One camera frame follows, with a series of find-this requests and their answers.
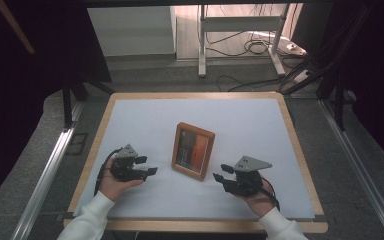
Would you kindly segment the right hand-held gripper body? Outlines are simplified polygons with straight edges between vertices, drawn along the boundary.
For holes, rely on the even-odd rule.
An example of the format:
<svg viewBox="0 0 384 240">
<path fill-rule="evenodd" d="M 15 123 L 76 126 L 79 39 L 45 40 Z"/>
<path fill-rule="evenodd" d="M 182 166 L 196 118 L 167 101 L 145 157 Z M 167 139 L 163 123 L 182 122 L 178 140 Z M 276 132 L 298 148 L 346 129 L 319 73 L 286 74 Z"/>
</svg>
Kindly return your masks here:
<svg viewBox="0 0 384 240">
<path fill-rule="evenodd" d="M 227 180 L 222 184 L 224 190 L 228 193 L 239 196 L 255 195 L 262 187 L 261 176 L 259 171 L 271 168 L 272 164 L 253 158 L 243 156 L 234 166 L 234 180 Z"/>
</svg>

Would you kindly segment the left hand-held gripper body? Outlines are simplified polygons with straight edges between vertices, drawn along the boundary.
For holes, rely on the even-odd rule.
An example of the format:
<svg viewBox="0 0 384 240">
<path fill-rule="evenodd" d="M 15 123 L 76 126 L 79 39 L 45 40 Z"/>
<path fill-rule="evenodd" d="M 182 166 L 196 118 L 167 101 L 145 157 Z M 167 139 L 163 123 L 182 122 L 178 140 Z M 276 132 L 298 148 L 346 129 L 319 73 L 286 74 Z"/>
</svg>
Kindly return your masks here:
<svg viewBox="0 0 384 240">
<path fill-rule="evenodd" d="M 115 155 L 115 160 L 110 168 L 111 174 L 121 182 L 143 180 L 147 178 L 147 170 L 134 170 L 135 159 L 139 157 L 136 150 L 127 144 Z"/>
</svg>

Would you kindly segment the wooden photo frame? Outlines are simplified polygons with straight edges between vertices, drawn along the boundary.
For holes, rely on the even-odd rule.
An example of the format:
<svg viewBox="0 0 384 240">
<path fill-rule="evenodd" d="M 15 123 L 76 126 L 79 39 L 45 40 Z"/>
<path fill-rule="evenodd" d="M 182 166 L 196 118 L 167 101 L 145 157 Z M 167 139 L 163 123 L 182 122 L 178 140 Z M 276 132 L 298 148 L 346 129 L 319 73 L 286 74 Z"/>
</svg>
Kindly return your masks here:
<svg viewBox="0 0 384 240">
<path fill-rule="evenodd" d="M 171 167 L 175 171 L 203 181 L 214 140 L 213 132 L 180 122 L 176 128 Z"/>
</svg>

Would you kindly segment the person's left hand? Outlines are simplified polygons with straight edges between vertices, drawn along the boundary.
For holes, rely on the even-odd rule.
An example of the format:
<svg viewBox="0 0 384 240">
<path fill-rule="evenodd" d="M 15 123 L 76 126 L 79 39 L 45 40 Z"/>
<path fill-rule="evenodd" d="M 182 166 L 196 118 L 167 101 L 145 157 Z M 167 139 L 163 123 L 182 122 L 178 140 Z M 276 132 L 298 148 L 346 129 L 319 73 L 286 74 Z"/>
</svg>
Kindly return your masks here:
<svg viewBox="0 0 384 240">
<path fill-rule="evenodd" d="M 142 180 L 132 180 L 128 182 L 120 182 L 110 172 L 114 157 L 111 157 L 103 170 L 103 176 L 99 185 L 99 191 L 109 200 L 115 202 L 123 192 L 127 189 L 143 184 Z"/>
</svg>

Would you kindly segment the person's right hand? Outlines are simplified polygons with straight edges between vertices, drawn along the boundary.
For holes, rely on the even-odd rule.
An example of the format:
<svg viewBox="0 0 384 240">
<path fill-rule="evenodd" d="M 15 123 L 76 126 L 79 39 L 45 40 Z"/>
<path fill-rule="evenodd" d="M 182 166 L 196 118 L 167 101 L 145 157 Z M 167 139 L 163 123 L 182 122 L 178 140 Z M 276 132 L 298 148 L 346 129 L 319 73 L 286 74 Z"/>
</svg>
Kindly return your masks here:
<svg viewBox="0 0 384 240">
<path fill-rule="evenodd" d="M 250 207 L 250 209 L 259 218 L 265 216 L 275 207 L 274 203 L 270 200 L 270 198 L 266 194 L 263 194 L 261 192 L 250 197 L 240 196 L 240 199 L 244 200 L 246 204 Z"/>
</svg>

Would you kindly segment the black metal stand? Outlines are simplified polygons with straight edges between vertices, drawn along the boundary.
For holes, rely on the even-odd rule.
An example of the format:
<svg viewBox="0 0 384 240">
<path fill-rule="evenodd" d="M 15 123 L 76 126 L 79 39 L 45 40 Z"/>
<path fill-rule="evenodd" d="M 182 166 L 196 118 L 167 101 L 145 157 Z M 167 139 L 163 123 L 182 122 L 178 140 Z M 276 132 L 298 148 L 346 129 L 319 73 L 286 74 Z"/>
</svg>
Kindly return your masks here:
<svg viewBox="0 0 384 240">
<path fill-rule="evenodd" d="M 71 103 L 71 95 L 78 101 L 86 101 L 88 99 L 88 92 L 84 83 L 89 83 L 93 87 L 112 95 L 115 93 L 113 89 L 104 85 L 103 83 L 93 80 L 91 77 L 83 74 L 77 73 L 74 76 L 66 76 L 63 79 L 63 109 L 64 109 L 64 130 L 67 131 L 74 124 L 73 114 L 72 114 L 72 103 Z"/>
<path fill-rule="evenodd" d="M 319 85 L 316 96 L 327 99 L 334 92 L 334 121 L 341 131 L 344 131 L 343 106 L 344 106 L 344 81 L 339 71 L 333 71 L 325 76 Z"/>
</svg>

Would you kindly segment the white board panel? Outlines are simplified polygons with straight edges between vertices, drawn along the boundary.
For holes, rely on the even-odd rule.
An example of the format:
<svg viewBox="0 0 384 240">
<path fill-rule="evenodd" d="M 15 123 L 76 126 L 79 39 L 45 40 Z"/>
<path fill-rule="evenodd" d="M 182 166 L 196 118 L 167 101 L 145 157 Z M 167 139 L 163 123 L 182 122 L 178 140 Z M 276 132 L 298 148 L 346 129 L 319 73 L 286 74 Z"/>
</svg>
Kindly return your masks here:
<svg viewBox="0 0 384 240">
<path fill-rule="evenodd" d="M 170 6 L 87 11 L 105 57 L 175 53 L 175 15 Z"/>
</svg>

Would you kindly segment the white power strip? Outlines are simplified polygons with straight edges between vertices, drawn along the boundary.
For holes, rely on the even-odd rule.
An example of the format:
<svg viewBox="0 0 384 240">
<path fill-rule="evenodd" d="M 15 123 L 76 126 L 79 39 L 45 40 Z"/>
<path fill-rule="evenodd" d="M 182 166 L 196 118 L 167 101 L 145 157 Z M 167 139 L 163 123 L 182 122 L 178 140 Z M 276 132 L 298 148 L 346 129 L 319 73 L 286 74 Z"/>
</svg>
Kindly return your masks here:
<svg viewBox="0 0 384 240">
<path fill-rule="evenodd" d="M 307 54 L 305 49 L 284 36 L 280 37 L 278 48 L 286 54 L 292 54 L 296 56 L 305 56 Z"/>
</svg>

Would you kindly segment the wooden stick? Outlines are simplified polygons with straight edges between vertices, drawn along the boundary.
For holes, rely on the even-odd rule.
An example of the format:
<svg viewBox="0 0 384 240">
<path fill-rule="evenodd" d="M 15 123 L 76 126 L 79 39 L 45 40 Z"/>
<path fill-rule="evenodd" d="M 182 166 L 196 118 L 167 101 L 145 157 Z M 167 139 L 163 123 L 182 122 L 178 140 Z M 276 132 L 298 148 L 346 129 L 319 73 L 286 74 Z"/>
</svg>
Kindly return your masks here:
<svg viewBox="0 0 384 240">
<path fill-rule="evenodd" d="M 18 21 L 16 20 L 16 18 L 14 17 L 13 13 L 11 12 L 11 10 L 9 9 L 9 7 L 7 6 L 4 0 L 0 0 L 0 12 L 5 18 L 5 20 L 7 21 L 7 23 L 9 24 L 9 26 L 11 27 L 11 29 L 14 31 L 15 35 L 18 37 L 21 44 L 26 49 L 26 51 L 30 55 L 34 55 L 35 54 L 34 47 L 28 40 L 20 24 L 18 23 Z"/>
</svg>

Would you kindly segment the aluminium rail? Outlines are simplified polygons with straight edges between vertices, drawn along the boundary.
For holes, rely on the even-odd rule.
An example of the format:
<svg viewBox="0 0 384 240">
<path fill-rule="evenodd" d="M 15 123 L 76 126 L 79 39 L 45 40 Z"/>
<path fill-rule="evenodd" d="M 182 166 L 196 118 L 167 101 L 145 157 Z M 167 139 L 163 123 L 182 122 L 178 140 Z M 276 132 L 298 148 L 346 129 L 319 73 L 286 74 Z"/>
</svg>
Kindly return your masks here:
<svg viewBox="0 0 384 240">
<path fill-rule="evenodd" d="M 10 240 L 27 240 L 58 171 L 74 129 L 64 130 L 44 167 Z"/>
<path fill-rule="evenodd" d="M 340 144 L 348 162 L 350 163 L 360 185 L 362 186 L 366 196 L 369 199 L 374 211 L 376 212 L 382 226 L 384 227 L 384 197 L 375 185 L 374 180 L 369 175 L 366 167 L 364 166 L 360 155 L 357 153 L 353 144 L 351 143 L 345 130 L 342 130 L 334 119 L 334 111 L 329 104 L 328 100 L 318 101 L 324 116 L 326 117 L 334 135 Z"/>
</svg>

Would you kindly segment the white metal stand frame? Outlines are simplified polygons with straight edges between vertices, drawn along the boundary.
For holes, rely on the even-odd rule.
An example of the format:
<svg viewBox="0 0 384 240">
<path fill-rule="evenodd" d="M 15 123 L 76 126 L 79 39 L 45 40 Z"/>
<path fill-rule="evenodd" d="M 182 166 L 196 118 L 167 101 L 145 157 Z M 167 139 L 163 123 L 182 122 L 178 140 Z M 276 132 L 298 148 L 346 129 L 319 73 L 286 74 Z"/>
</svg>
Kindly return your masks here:
<svg viewBox="0 0 384 240">
<path fill-rule="evenodd" d="M 267 47 L 271 61 L 279 76 L 286 72 L 277 53 L 280 37 L 287 19 L 290 4 L 287 3 L 279 16 L 242 16 L 242 17 L 206 17 L 204 5 L 200 6 L 198 36 L 200 37 L 198 55 L 198 76 L 206 76 L 205 34 L 208 32 L 243 32 L 268 31 L 275 32 L 273 42 Z"/>
</svg>

